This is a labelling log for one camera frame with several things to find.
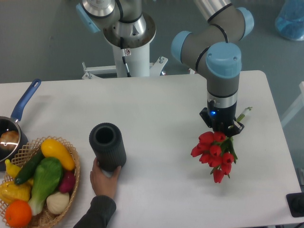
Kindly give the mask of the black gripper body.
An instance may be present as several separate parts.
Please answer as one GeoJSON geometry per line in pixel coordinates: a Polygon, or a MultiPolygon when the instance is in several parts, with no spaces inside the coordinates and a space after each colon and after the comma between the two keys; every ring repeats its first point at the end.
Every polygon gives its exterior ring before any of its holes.
{"type": "Polygon", "coordinates": [[[213,101],[207,102],[207,107],[204,107],[199,113],[207,127],[214,132],[222,132],[227,137],[232,137],[240,134],[244,129],[244,125],[236,120],[237,103],[227,108],[219,108],[215,106],[213,101]]]}

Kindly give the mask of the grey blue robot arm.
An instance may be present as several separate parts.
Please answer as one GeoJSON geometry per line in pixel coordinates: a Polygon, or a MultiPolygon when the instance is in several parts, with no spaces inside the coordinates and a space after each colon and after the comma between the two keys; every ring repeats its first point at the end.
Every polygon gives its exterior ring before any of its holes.
{"type": "MultiPolygon", "coordinates": [[[[207,107],[200,116],[209,128],[231,137],[244,126],[235,117],[241,51],[236,42],[254,27],[252,14],[229,0],[195,2],[208,22],[199,34],[178,33],[172,55],[207,81],[207,107]]],[[[93,32],[102,31],[112,46],[118,77],[150,75],[150,42],[156,34],[153,19],[140,0],[82,0],[76,6],[82,22],[93,32]]]]}

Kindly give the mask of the dark grey sleeved forearm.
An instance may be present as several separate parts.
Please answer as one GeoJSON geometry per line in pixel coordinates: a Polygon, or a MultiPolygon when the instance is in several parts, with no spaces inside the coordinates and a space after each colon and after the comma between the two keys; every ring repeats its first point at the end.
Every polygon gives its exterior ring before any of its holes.
{"type": "Polygon", "coordinates": [[[108,196],[95,196],[87,213],[74,225],[74,228],[106,228],[116,211],[116,203],[108,196]]]}

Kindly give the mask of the person's hand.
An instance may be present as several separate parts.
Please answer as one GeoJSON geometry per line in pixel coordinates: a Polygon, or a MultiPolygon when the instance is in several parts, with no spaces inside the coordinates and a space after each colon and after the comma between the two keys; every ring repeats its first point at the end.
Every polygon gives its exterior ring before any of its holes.
{"type": "Polygon", "coordinates": [[[90,181],[96,196],[107,196],[114,199],[121,168],[121,166],[118,166],[114,170],[112,176],[107,177],[100,169],[97,158],[94,159],[92,170],[90,172],[90,181]]]}

